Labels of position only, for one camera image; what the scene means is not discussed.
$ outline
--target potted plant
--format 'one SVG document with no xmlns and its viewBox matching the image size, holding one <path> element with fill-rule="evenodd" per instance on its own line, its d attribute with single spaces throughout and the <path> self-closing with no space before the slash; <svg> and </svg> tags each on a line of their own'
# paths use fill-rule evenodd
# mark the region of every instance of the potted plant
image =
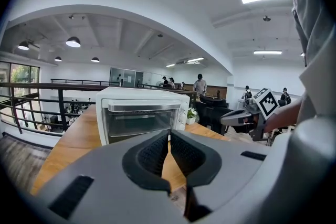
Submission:
<svg viewBox="0 0 336 224">
<path fill-rule="evenodd" d="M 189 108 L 186 123 L 188 125 L 191 125 L 191 124 L 195 123 L 196 115 L 197 115 L 196 110 L 194 108 Z"/>
</svg>

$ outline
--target oven door handle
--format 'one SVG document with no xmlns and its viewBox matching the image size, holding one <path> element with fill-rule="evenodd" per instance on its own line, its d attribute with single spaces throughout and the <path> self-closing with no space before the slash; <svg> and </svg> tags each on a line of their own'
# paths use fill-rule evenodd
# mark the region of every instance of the oven door handle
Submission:
<svg viewBox="0 0 336 224">
<path fill-rule="evenodd" d="M 148 110 L 170 110 L 179 109 L 180 104 L 166 104 L 166 105 L 110 105 L 108 110 L 110 112 L 117 111 L 148 111 Z"/>
</svg>

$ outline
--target oven door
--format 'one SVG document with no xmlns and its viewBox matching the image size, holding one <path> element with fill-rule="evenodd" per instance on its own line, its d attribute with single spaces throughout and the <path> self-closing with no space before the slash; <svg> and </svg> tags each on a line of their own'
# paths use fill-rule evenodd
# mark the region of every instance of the oven door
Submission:
<svg viewBox="0 0 336 224">
<path fill-rule="evenodd" d="M 113 100 L 103 108 L 103 126 L 109 143 L 136 135 L 168 130 L 175 124 L 177 101 Z"/>
</svg>

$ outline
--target human hand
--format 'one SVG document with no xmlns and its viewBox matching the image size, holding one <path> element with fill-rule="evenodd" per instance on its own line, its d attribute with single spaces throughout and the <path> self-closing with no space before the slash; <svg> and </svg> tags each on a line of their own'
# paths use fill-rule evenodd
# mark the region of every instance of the human hand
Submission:
<svg viewBox="0 0 336 224">
<path fill-rule="evenodd" d="M 271 117 L 268 118 L 268 120 L 266 121 L 266 124 L 265 124 L 265 129 L 264 129 L 265 133 L 268 133 L 268 132 L 270 132 L 270 131 L 279 127 L 278 126 L 279 125 L 278 118 L 279 117 L 276 114 L 273 114 Z M 253 115 L 253 121 L 255 122 L 256 125 L 258 124 L 259 114 Z"/>
</svg>

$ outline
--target oven glass window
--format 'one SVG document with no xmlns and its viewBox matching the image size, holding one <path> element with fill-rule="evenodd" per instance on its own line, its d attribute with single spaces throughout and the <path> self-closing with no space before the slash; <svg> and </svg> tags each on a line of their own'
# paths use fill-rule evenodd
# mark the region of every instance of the oven glass window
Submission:
<svg viewBox="0 0 336 224">
<path fill-rule="evenodd" d="M 108 136 L 137 135 L 172 127 L 175 110 L 111 112 L 104 109 Z"/>
</svg>

